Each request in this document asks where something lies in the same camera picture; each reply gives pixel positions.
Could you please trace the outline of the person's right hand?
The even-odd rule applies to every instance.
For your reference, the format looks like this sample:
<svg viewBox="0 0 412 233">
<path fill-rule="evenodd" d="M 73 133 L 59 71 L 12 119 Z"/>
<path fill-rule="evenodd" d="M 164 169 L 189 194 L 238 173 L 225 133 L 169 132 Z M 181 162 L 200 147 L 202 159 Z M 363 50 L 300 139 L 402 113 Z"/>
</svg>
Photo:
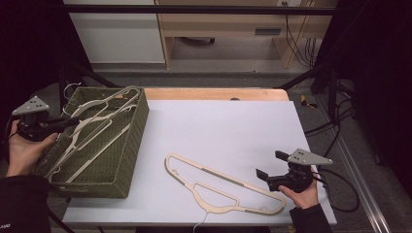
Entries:
<svg viewBox="0 0 412 233">
<path fill-rule="evenodd" d="M 317 181 L 314 179 L 311 179 L 311 184 L 300 193 L 296 193 L 284 185 L 280 185 L 279 190 L 289 197 L 299 209 L 305 210 L 319 204 Z"/>
</svg>

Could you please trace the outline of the light wooden table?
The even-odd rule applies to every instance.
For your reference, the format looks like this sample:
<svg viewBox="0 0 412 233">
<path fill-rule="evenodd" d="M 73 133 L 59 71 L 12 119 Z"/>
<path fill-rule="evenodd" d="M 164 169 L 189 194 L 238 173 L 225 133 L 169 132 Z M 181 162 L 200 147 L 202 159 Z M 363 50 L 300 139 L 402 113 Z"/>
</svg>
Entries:
<svg viewBox="0 0 412 233">
<path fill-rule="evenodd" d="M 289 101 L 287 92 L 273 88 L 146 88 L 148 100 Z"/>
</svg>

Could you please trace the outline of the beige wooden clothes hanger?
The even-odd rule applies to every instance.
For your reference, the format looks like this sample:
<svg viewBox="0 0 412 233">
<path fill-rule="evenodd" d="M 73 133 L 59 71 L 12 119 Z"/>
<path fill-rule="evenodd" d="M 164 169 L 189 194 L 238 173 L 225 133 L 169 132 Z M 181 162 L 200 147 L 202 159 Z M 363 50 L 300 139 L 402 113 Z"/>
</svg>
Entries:
<svg viewBox="0 0 412 233">
<path fill-rule="evenodd" d="M 98 112 L 96 115 L 88 117 L 81 120 L 79 125 L 75 127 L 73 133 L 69 135 L 71 143 L 68 145 L 61 157 L 52 165 L 50 170 L 46 173 L 45 178 L 50 182 L 52 181 L 52 176 L 57 174 L 62 165 L 71 157 L 76 155 L 80 150 L 89 146 L 99 135 L 104 133 L 112 124 L 114 118 L 118 114 L 124 112 L 129 112 L 136 108 L 136 104 L 124 104 L 120 108 L 116 109 L 114 112 L 101 115 L 102 111 Z M 115 136 L 108 140 L 99 150 L 97 150 L 93 155 L 91 155 L 88 160 L 81 165 L 73 175 L 66 180 L 66 182 L 71 183 L 75 180 L 91 163 L 97 159 L 105 150 L 107 150 L 118 138 L 120 138 L 128 129 L 130 128 L 130 123 L 123 127 Z"/>
<path fill-rule="evenodd" d="M 143 89 L 137 86 L 127 86 L 125 88 L 121 88 L 113 94 L 109 94 L 107 97 L 92 99 L 80 104 L 78 108 L 70 115 L 71 119 L 80 117 L 89 109 L 97 109 L 98 112 L 88 118 L 80 119 L 80 123 L 69 135 L 71 144 L 56 162 L 56 167 L 59 168 L 67 159 L 72 157 L 77 151 L 87 146 L 99 134 L 104 132 L 112 124 L 112 120 L 117 114 L 136 108 L 140 98 L 143 95 Z M 83 138 L 80 138 L 82 130 L 97 121 L 99 121 L 100 124 L 95 126 L 89 134 Z"/>
<path fill-rule="evenodd" d="M 183 162 L 184 164 L 187 164 L 188 166 L 195 168 L 199 171 L 202 171 L 204 173 L 207 173 L 209 175 L 212 175 L 216 178 L 219 178 L 225 182 L 229 182 L 235 185 L 238 185 L 242 188 L 246 188 L 248 190 L 251 190 L 254 193 L 258 193 L 261 195 L 264 195 L 266 197 L 272 198 L 276 201 L 279 202 L 279 206 L 275 209 L 275 210 L 270 210 L 267 207 L 257 207 L 257 208 L 252 208 L 252 207 L 246 207 L 246 206 L 242 206 L 241 205 L 241 201 L 238 197 L 231 195 L 227 192 L 224 192 L 223 190 L 220 190 L 218 188 L 215 188 L 213 186 L 210 186 L 206 183 L 201 183 L 201 182 L 193 182 L 193 183 L 189 183 L 188 181 L 186 181 L 184 178 L 181 177 L 181 175 L 179 174 L 179 172 L 176 169 L 173 169 L 170 166 L 170 161 L 171 160 L 177 160 L 180 162 Z M 172 177 L 174 178 L 178 183 L 180 183 L 182 186 L 184 186 L 193 196 L 195 202 L 197 203 L 197 205 L 202 208 L 205 213 L 206 216 L 209 214 L 226 214 L 232 211 L 237 211 L 237 212 L 242 212 L 242 213 L 249 213 L 249 214 L 255 214 L 255 215 L 261 215 L 261 216 L 276 216 L 278 214 L 280 214 L 287 206 L 287 201 L 284 197 L 282 197 L 279 194 L 276 193 L 272 193 L 266 190 L 263 190 L 257 186 L 254 186 L 252 184 L 249 183 L 245 183 L 242 182 L 240 180 L 237 180 L 235 178 L 232 178 L 229 175 L 226 175 L 224 173 L 221 173 L 219 171 L 216 171 L 214 169 L 211 169 L 209 167 L 203 166 L 201 164 L 198 164 L 192 160 L 189 160 L 179 154 L 174 154 L 174 153 L 170 153 L 168 154 L 165 159 L 164 159 L 164 168 L 166 170 L 166 172 Z M 223 206 L 217 206 L 217 205 L 213 205 L 209 202 L 207 202 L 200 194 L 200 192 L 196 189 L 198 186 L 205 188 L 213 193 L 216 193 L 220 196 L 223 196 L 225 198 L 228 198 L 229 200 L 233 201 L 232 205 L 223 205 Z"/>
</svg>

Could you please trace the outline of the person's left hand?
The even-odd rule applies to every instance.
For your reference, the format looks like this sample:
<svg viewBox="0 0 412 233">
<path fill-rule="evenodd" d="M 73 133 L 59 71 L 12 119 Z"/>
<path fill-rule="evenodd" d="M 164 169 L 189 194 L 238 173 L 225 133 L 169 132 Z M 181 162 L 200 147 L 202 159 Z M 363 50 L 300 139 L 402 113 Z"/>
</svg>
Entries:
<svg viewBox="0 0 412 233">
<path fill-rule="evenodd" d="M 52 133 L 41 142 L 28 141 L 18 135 L 17 124 L 18 120 L 14 120 L 8 138 L 10 161 L 7 177 L 30 175 L 44 150 L 57 138 L 57 134 Z"/>
</svg>

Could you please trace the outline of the aluminium floor rail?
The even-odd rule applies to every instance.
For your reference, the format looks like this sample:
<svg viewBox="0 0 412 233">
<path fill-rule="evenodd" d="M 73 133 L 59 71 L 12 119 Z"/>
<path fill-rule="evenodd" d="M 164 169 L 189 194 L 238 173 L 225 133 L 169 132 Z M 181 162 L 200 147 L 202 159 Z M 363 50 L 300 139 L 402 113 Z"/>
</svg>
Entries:
<svg viewBox="0 0 412 233">
<path fill-rule="evenodd" d="M 392 233 L 383 213 L 381 212 L 361 169 L 356 164 L 354 157 L 349 151 L 344 139 L 337 133 L 336 129 L 331 130 L 335 139 L 334 145 L 337 147 L 338 155 L 345 167 L 349 178 L 358 191 L 362 208 L 375 233 Z"/>
</svg>

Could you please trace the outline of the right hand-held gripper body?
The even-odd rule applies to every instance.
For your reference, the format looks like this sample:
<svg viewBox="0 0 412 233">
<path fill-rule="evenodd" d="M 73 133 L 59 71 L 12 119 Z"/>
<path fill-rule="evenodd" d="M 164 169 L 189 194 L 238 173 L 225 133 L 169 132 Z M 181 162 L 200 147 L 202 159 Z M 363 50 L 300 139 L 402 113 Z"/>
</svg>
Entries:
<svg viewBox="0 0 412 233">
<path fill-rule="evenodd" d="M 331 159 L 303 149 L 297 149 L 289 156 L 289 160 L 286 161 L 289 166 L 288 173 L 283 176 L 268 177 L 266 180 L 270 191 L 278 191 L 279 186 L 284 185 L 300 193 L 311 184 L 311 179 L 314 179 L 313 165 L 332 164 Z"/>
</svg>

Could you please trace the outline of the black slanted frame strut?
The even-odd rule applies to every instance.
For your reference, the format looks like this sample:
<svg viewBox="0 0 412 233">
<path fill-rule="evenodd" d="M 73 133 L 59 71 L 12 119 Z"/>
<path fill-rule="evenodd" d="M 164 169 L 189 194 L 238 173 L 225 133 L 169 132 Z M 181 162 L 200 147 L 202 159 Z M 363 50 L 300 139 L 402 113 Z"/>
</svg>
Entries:
<svg viewBox="0 0 412 233">
<path fill-rule="evenodd" d="M 64 110 L 64 106 L 68 103 L 67 89 L 72 85 L 87 86 L 87 80 L 92 80 L 94 83 L 101 84 L 106 87 L 118 88 L 119 85 L 112 83 L 105 78 L 97 75 L 92 69 L 88 69 L 78 63 L 66 63 L 57 70 L 59 104 L 60 109 Z"/>
<path fill-rule="evenodd" d="M 330 65 L 318 65 L 311 70 L 299 75 L 293 80 L 277 86 L 277 89 L 288 90 L 295 85 L 308 80 L 309 78 L 314 78 L 314 81 L 310 87 L 313 94 L 322 94 L 326 88 L 328 88 L 327 93 L 327 116 L 332 120 L 336 121 L 336 93 L 337 93 L 337 75 L 336 72 Z"/>
</svg>

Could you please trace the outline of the yellow and black tool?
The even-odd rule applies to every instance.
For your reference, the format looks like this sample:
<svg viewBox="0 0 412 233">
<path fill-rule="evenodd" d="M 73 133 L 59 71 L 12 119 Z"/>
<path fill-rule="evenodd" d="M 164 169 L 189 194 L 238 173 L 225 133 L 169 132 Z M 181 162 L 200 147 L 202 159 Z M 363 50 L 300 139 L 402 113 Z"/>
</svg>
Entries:
<svg viewBox="0 0 412 233">
<path fill-rule="evenodd" d="M 311 108 L 311 109 L 318 109 L 317 104 L 311 104 L 311 103 L 307 102 L 305 95 L 300 95 L 300 104 L 303 107 L 308 107 L 308 108 Z"/>
</svg>

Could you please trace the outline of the green woven basket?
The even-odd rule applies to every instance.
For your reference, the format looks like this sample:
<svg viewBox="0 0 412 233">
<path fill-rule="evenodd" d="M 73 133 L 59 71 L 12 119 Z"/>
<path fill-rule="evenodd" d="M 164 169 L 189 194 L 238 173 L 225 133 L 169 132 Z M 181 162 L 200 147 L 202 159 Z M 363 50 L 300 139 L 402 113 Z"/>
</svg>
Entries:
<svg viewBox="0 0 412 233">
<path fill-rule="evenodd" d="M 65 115 L 70 115 L 83 104 L 92 99 L 101 99 L 119 91 L 120 88 L 79 87 L 75 90 L 67 105 Z M 91 117 L 98 112 L 89 109 L 78 119 Z M 119 198 L 128 196 L 131 180 L 142 142 L 150 108 L 145 90 L 137 107 L 129 112 L 118 114 L 113 124 L 99 135 L 89 146 L 69 158 L 60 171 L 52 176 L 50 182 L 45 178 L 52 165 L 61 157 L 71 143 L 69 135 L 77 125 L 71 126 L 58 137 L 57 142 L 47 150 L 35 170 L 35 174 L 47 179 L 51 185 L 51 195 L 69 198 Z M 130 123 L 130 128 L 105 150 L 89 167 L 71 183 L 66 182 L 88 158 L 99 150 L 108 140 Z"/>
</svg>

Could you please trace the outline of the white cabinet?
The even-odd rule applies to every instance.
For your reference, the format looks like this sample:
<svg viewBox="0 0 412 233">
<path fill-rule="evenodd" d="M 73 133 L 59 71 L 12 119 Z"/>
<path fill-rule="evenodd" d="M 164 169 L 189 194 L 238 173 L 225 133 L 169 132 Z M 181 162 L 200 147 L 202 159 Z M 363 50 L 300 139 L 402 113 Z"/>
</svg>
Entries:
<svg viewBox="0 0 412 233">
<path fill-rule="evenodd" d="M 91 63 L 164 63 L 156 14 L 71 13 Z"/>
</svg>

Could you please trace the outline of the wooden office desk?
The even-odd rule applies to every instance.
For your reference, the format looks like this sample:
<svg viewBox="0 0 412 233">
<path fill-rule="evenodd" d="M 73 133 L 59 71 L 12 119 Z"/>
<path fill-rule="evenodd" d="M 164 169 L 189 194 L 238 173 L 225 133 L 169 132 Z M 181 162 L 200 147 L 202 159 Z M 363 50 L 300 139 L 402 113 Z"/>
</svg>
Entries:
<svg viewBox="0 0 412 233">
<path fill-rule="evenodd" d="M 332 8 L 338 0 L 154 0 L 160 5 Z M 160 14 L 166 38 L 269 37 L 284 68 L 305 38 L 321 41 L 330 16 Z"/>
</svg>

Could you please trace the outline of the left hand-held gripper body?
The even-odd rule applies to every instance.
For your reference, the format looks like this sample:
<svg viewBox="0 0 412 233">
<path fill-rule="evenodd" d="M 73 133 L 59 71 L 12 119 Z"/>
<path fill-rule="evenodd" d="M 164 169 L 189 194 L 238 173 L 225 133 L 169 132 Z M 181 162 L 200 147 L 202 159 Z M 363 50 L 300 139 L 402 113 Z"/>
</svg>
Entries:
<svg viewBox="0 0 412 233">
<path fill-rule="evenodd" d="M 19 118 L 18 135 L 32 142 L 41 142 L 51 133 L 58 132 L 58 125 L 49 119 L 50 108 L 40 97 L 34 96 L 14 109 L 12 116 Z"/>
</svg>

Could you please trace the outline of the white board mat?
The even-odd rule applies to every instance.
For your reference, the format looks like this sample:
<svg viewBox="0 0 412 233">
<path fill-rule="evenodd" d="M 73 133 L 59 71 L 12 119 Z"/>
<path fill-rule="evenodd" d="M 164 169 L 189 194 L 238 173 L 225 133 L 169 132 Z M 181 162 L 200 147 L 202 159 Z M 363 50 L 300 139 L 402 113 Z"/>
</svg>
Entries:
<svg viewBox="0 0 412 233">
<path fill-rule="evenodd" d="M 291 101 L 155 101 L 138 152 L 132 185 L 125 199 L 74 199 L 67 223 L 102 225 L 281 225 L 291 221 L 293 207 L 276 216 L 232 211 L 209 214 L 192 194 L 164 168 L 164 159 L 179 154 L 237 180 L 269 191 L 256 169 L 270 176 L 287 173 L 275 151 L 292 153 L 308 144 Z M 201 182 L 238 197 L 242 206 L 275 210 L 279 202 L 225 182 L 175 159 L 170 166 L 189 183 Z M 233 201 L 205 188 L 196 188 L 209 203 Z"/>
</svg>

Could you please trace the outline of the black horizontal frame bar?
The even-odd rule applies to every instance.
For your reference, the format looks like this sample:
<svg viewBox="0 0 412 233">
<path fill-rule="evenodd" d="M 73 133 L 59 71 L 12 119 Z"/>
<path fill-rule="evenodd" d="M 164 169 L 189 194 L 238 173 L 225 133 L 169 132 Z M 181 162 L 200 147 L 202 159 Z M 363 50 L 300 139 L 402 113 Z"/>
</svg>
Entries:
<svg viewBox="0 0 412 233">
<path fill-rule="evenodd" d="M 335 8 L 186 5 L 64 5 L 68 13 L 333 16 Z"/>
</svg>

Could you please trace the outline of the black chair base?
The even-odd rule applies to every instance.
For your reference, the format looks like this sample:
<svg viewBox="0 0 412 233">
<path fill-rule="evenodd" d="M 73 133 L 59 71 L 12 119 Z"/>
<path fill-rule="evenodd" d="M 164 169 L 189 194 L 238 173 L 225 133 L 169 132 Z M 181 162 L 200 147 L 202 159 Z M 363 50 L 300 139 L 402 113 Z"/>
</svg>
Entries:
<svg viewBox="0 0 412 233">
<path fill-rule="evenodd" d="M 189 38 L 189 37 L 181 37 L 180 40 L 185 44 L 193 45 L 193 46 L 213 45 L 216 41 L 215 38 Z"/>
</svg>

